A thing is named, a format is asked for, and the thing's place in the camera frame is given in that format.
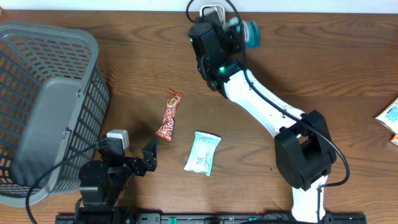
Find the white wall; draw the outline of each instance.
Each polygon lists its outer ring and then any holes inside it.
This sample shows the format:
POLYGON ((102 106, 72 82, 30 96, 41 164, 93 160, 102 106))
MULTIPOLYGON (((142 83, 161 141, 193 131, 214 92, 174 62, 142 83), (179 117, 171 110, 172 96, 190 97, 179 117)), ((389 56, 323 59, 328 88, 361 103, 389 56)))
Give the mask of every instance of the white wall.
MULTIPOLYGON (((249 12, 398 13, 398 0, 231 0, 249 12)), ((4 9, 184 11, 188 0, 0 0, 4 9)), ((223 0, 196 0, 191 11, 223 0)))

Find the light blue pouch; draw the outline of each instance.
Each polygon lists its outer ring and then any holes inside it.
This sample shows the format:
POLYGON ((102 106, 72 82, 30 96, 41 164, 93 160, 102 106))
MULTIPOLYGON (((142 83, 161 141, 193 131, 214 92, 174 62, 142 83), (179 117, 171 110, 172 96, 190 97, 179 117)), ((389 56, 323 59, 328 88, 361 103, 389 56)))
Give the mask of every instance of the light blue pouch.
POLYGON ((219 136, 195 131, 195 140, 193 141, 191 154, 184 169, 205 173, 207 176, 210 176, 214 151, 220 141, 221 137, 219 136))

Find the red snack wrapper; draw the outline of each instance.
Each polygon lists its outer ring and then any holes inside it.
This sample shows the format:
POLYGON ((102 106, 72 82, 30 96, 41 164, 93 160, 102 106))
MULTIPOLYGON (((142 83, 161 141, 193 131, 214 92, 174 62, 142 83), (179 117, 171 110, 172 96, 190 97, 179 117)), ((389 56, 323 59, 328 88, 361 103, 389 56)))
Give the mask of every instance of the red snack wrapper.
POLYGON ((156 135, 164 138, 168 141, 172 140, 172 133, 174 129, 174 116, 178 108, 182 93, 169 90, 167 95, 166 112, 164 113, 163 123, 159 130, 156 131, 156 135))

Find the plastic basket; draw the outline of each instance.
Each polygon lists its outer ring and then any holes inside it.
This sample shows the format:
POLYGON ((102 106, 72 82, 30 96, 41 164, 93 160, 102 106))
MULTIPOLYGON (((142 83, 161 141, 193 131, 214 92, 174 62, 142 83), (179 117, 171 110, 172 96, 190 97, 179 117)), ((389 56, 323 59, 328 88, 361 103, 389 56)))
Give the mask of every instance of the plastic basket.
MULTIPOLYGON (((89 33, 41 24, 0 23, 0 202, 25 204, 46 170, 92 144, 109 92, 89 33)), ((75 191, 93 150, 53 171, 30 201, 75 191)))

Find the brown wooden surface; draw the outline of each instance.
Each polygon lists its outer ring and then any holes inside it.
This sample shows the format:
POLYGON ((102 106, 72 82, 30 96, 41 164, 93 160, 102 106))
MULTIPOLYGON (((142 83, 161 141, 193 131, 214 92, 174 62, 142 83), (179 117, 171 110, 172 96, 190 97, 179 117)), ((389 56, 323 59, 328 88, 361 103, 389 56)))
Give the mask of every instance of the brown wooden surface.
MULTIPOLYGON (((397 96, 398 16, 242 14, 261 30, 248 50, 255 76, 283 100, 320 111, 352 176, 326 189, 332 212, 363 212, 368 223, 398 220, 398 146, 377 116, 397 96)), ((183 92, 172 142, 161 141, 154 173, 130 181, 119 204, 164 213, 290 210, 291 188, 275 166, 270 134, 243 108, 208 89, 197 72, 182 12, 4 11, 21 20, 83 29, 99 43, 99 67, 112 88, 103 132, 129 131, 132 153, 154 136, 169 88, 183 92), (184 171, 195 130, 223 137, 210 177, 184 171)), ((343 178, 340 160, 329 182, 343 178)), ((73 212, 78 192, 32 207, 39 223, 73 212)), ((0 205, 1 223, 28 223, 24 208, 0 205)))

